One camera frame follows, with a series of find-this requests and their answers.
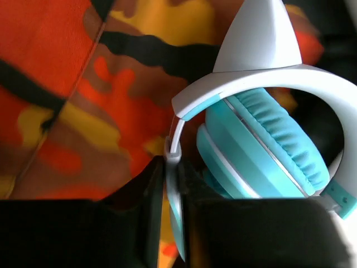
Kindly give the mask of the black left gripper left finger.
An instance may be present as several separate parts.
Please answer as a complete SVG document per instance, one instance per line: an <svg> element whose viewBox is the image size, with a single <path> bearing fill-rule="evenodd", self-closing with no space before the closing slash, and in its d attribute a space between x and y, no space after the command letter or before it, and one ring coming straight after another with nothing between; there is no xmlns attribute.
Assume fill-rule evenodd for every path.
<svg viewBox="0 0 357 268"><path fill-rule="evenodd" d="M163 157L99 200L1 201L2 267L156 267Z"/></svg>

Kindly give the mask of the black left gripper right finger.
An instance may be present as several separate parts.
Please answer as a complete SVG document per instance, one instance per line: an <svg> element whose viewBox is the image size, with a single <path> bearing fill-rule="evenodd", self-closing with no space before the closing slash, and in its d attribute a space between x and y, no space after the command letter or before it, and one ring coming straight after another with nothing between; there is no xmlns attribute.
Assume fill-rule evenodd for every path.
<svg viewBox="0 0 357 268"><path fill-rule="evenodd" d="M178 166L186 267L350 267L321 197L226 199Z"/></svg>

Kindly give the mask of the teal white cat-ear headphones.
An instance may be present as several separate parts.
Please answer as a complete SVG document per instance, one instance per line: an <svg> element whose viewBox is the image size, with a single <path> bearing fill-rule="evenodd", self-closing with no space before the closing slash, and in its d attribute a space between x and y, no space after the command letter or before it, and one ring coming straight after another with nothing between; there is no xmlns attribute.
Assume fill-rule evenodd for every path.
<svg viewBox="0 0 357 268"><path fill-rule="evenodd" d="M178 252L185 258L176 166L186 122L206 113L196 144L213 187L233 199L309 198L322 192L345 219L356 210L356 98L342 109L345 145L331 177L316 146L267 88L307 89L307 70L282 1L245 1L213 71L172 99L165 142L167 195Z"/></svg>

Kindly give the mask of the orange camouflage cloth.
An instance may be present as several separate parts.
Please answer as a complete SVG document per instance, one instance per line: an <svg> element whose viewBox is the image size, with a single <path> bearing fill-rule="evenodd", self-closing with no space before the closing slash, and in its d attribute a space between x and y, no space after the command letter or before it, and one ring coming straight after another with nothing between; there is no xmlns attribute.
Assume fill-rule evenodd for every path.
<svg viewBox="0 0 357 268"><path fill-rule="evenodd" d="M2 1L1 199L100 200L163 154L242 1Z"/></svg>

